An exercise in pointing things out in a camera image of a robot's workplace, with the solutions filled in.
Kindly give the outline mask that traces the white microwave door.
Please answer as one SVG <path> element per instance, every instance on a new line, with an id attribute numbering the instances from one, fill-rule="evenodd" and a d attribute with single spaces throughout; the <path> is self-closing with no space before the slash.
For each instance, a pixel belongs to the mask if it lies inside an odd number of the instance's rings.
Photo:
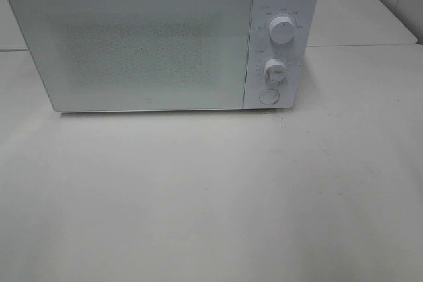
<path id="1" fill-rule="evenodd" d="M 241 108 L 252 0 L 9 0 L 54 110 Z"/>

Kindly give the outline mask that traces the white round door button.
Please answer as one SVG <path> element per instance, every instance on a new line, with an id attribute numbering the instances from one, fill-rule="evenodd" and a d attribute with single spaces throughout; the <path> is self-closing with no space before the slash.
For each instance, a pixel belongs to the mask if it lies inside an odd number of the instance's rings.
<path id="1" fill-rule="evenodd" d="M 259 100 L 262 104 L 275 104 L 280 98 L 280 94 L 275 89 L 267 89 L 260 93 Z"/>

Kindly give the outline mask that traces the white microwave knob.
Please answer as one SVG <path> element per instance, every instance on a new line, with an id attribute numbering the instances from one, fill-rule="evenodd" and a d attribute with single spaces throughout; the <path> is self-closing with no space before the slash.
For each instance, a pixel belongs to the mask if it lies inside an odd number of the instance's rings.
<path id="1" fill-rule="evenodd" d="M 287 66 L 281 59 L 269 59 L 263 67 L 265 81 L 268 84 L 278 84 L 287 77 Z"/>
<path id="2" fill-rule="evenodd" d="M 274 17 L 268 24 L 270 39 L 276 44 L 290 42 L 295 36 L 296 23 L 287 14 Z"/>

